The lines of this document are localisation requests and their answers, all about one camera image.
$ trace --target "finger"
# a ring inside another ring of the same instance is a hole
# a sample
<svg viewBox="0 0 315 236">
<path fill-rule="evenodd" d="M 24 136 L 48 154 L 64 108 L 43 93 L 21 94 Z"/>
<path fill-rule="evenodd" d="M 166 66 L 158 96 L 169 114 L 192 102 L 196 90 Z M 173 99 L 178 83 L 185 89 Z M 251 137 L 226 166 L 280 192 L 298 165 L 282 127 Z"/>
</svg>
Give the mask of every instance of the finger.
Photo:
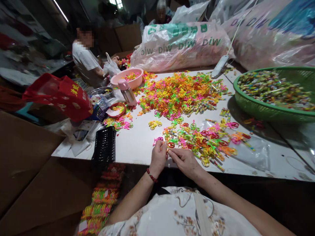
<svg viewBox="0 0 315 236">
<path fill-rule="evenodd" d="M 177 164 L 177 166 L 182 163 L 183 161 L 173 152 L 174 148 L 170 148 L 168 150 L 168 154 L 171 156 L 173 161 Z"/>
<path fill-rule="evenodd" d="M 181 149 L 181 148 L 172 148 L 172 151 L 173 151 L 178 157 L 184 156 L 185 153 L 187 152 L 187 150 Z"/>
<path fill-rule="evenodd" d="M 161 152 L 166 153 L 167 150 L 167 141 L 163 142 L 162 147 L 161 147 Z"/>
<path fill-rule="evenodd" d="M 160 152 L 160 151 L 161 151 L 162 144 L 163 144 L 163 141 L 158 140 L 158 141 L 155 143 L 155 146 L 154 146 L 153 150 L 154 150 L 154 151 L 157 151 L 157 152 Z"/>
</svg>

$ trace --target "fluorescent light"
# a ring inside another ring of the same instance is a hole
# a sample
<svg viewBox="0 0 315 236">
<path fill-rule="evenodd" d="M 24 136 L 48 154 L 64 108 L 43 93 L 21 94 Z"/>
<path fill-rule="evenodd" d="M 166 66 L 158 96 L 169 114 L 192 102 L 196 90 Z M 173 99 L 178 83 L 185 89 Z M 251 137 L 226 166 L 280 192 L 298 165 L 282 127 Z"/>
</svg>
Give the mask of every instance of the fluorescent light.
<svg viewBox="0 0 315 236">
<path fill-rule="evenodd" d="M 64 14 L 63 11 L 61 10 L 60 6 L 59 6 L 58 3 L 56 2 L 56 0 L 53 0 L 53 1 L 55 2 L 56 6 L 58 7 L 59 11 L 60 11 L 61 14 L 63 15 L 63 17 L 66 19 L 66 21 L 69 22 L 68 19 L 67 19 L 66 16 L 65 16 L 65 14 Z"/>
</svg>

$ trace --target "white t-shirt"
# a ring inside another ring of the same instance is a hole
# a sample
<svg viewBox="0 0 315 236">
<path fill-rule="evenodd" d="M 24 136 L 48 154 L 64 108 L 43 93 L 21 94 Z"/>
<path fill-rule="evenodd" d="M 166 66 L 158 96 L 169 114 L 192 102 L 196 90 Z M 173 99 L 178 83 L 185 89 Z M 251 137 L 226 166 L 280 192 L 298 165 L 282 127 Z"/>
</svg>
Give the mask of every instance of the white t-shirt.
<svg viewBox="0 0 315 236">
<path fill-rule="evenodd" d="M 93 53 L 86 49 L 82 44 L 74 42 L 72 44 L 72 56 L 76 66 L 82 75 L 87 79 L 88 83 L 95 89 L 102 87 L 103 80 L 91 71 L 96 67 L 99 67 L 99 69 L 103 71 L 102 67 L 98 63 L 98 59 L 93 55 Z"/>
<path fill-rule="evenodd" d="M 243 215 L 228 206 L 202 195 L 196 201 L 194 192 L 184 187 L 164 189 L 170 194 L 156 194 L 130 219 L 106 226 L 98 236 L 206 235 L 201 234 L 206 224 L 211 231 L 208 235 L 261 235 Z M 204 209 L 197 209 L 196 202 Z"/>
</svg>

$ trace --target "power strip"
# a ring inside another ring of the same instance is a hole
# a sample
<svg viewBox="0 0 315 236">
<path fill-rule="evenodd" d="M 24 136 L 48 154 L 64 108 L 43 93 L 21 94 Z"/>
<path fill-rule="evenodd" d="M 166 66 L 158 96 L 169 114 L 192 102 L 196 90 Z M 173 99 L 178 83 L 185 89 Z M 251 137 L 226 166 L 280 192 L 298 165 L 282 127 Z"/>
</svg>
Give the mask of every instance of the power strip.
<svg viewBox="0 0 315 236">
<path fill-rule="evenodd" d="M 218 64 L 214 68 L 214 70 L 211 72 L 211 77 L 217 78 L 228 60 L 229 60 L 228 55 L 222 56 L 221 59 L 219 60 Z"/>
</svg>

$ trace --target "person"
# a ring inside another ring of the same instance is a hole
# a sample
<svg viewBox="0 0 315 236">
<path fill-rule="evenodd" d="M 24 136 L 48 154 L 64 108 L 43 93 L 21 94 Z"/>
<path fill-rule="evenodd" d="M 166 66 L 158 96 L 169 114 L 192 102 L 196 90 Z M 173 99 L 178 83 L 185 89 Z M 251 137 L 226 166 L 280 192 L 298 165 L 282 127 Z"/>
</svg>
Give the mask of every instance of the person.
<svg viewBox="0 0 315 236">
<path fill-rule="evenodd" d="M 85 24 L 80 26 L 77 30 L 77 39 L 72 43 L 72 56 L 74 63 L 80 70 L 81 74 L 87 79 L 89 84 L 95 89 L 103 87 L 105 84 L 104 77 L 104 62 L 99 61 L 89 50 L 94 46 L 94 28 L 93 25 Z M 112 59 L 119 65 L 119 57 L 116 56 Z"/>
<path fill-rule="evenodd" d="M 157 24 L 168 24 L 172 18 L 166 15 L 166 0 L 159 0 L 157 4 Z"/>
<path fill-rule="evenodd" d="M 167 194 L 155 194 L 145 205 L 153 180 L 164 169 L 167 149 L 167 142 L 156 142 L 147 172 L 111 213 L 99 236 L 294 235 L 206 172 L 190 150 L 171 148 L 168 154 L 188 178 L 220 203 L 188 188 L 166 187 Z"/>
</svg>

